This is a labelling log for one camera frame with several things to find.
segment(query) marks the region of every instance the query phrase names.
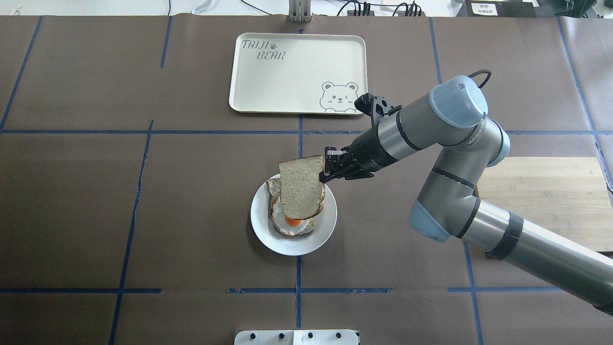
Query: robotic arm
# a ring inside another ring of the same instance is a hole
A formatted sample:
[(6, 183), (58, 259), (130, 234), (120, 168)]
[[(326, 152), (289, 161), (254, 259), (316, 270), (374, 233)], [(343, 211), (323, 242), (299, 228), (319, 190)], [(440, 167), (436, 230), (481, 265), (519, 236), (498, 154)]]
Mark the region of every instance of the robotic arm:
[(341, 150), (326, 147), (321, 182), (373, 177), (438, 143), (443, 149), (409, 214), (412, 228), (438, 242), (461, 238), (613, 316), (612, 259), (474, 196), (483, 170), (510, 148), (479, 88), (457, 76), (406, 107), (361, 96), (356, 108), (372, 127)]

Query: black band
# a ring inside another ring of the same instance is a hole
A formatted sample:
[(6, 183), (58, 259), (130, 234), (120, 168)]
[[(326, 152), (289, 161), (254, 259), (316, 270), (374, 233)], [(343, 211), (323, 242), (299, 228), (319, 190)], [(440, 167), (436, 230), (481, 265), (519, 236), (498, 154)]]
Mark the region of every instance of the black band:
[(477, 214), (477, 211), (479, 210), (480, 205), (481, 205), (481, 199), (477, 198), (477, 202), (474, 204), (473, 211), (470, 213), (470, 217), (466, 221), (466, 224), (464, 224), (464, 227), (460, 231), (460, 234), (457, 236), (458, 238), (462, 238), (462, 236), (464, 236), (466, 231), (468, 231), (468, 228), (473, 223), (474, 217)]
[(468, 180), (462, 179), (460, 176), (453, 175), (449, 171), (441, 170), (439, 168), (432, 168), (432, 172), (433, 173), (437, 173), (439, 175), (443, 175), (444, 177), (450, 178), (450, 179), (452, 179), (452, 180), (454, 180), (456, 182), (460, 182), (461, 184), (463, 184), (466, 187), (471, 188), (473, 190), (477, 187), (477, 185), (475, 185), (474, 183), (472, 183), (472, 182), (470, 182)]
[(506, 230), (504, 231), (504, 235), (502, 239), (491, 252), (488, 254), (499, 260), (506, 258), (509, 253), (515, 248), (515, 245), (519, 241), (519, 236), (522, 234), (522, 230), (524, 228), (524, 219), (518, 216), (517, 214), (511, 212), (511, 216), (509, 218), (509, 225), (507, 225)]
[(613, 302), (607, 306), (602, 306), (602, 307), (594, 306), (594, 308), (613, 316)]
[(405, 140), (405, 143), (407, 145), (409, 145), (413, 150), (415, 151), (421, 151), (420, 148), (418, 148), (415, 144), (413, 144), (409, 138), (406, 136), (405, 131), (402, 129), (402, 124), (400, 123), (400, 113), (396, 114), (396, 126), (398, 127), (398, 131), (400, 132), (400, 135), (402, 136), (402, 139)]

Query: white label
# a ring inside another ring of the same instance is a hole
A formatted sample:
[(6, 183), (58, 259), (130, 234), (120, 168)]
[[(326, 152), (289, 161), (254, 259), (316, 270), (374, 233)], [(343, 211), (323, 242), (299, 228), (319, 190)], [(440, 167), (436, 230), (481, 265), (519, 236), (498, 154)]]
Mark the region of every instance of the white label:
[(495, 4), (477, 4), (472, 2), (473, 13), (478, 15), (498, 15)]

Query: egg yolk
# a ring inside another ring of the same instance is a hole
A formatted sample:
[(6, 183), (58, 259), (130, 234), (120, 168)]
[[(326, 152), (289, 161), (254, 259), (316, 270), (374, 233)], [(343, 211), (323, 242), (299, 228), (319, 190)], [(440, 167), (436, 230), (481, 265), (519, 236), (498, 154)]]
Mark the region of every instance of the egg yolk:
[(287, 218), (285, 217), (285, 222), (290, 226), (290, 227), (297, 227), (298, 225), (300, 225), (300, 223), (302, 223), (301, 220), (297, 220), (297, 219), (291, 219), (291, 218)]

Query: fried egg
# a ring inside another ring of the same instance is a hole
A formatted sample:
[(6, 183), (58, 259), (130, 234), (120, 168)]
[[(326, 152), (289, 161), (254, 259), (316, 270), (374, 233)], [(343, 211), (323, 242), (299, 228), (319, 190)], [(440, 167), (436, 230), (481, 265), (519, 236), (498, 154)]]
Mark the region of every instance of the fried egg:
[(270, 218), (275, 226), (275, 229), (284, 236), (299, 236), (304, 235), (313, 230), (314, 220), (312, 218), (306, 220), (289, 219), (283, 214), (283, 203), (281, 197), (278, 197), (270, 205)]

